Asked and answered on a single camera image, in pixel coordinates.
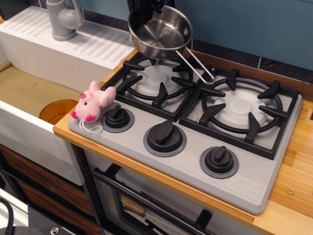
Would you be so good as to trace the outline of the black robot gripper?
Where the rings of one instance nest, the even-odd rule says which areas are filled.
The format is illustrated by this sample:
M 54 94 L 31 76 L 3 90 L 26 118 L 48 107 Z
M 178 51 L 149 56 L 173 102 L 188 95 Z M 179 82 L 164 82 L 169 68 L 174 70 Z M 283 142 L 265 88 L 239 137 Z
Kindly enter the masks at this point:
M 164 0 L 127 0 L 132 12 L 132 28 L 140 27 L 152 19 L 153 11 L 162 12 Z

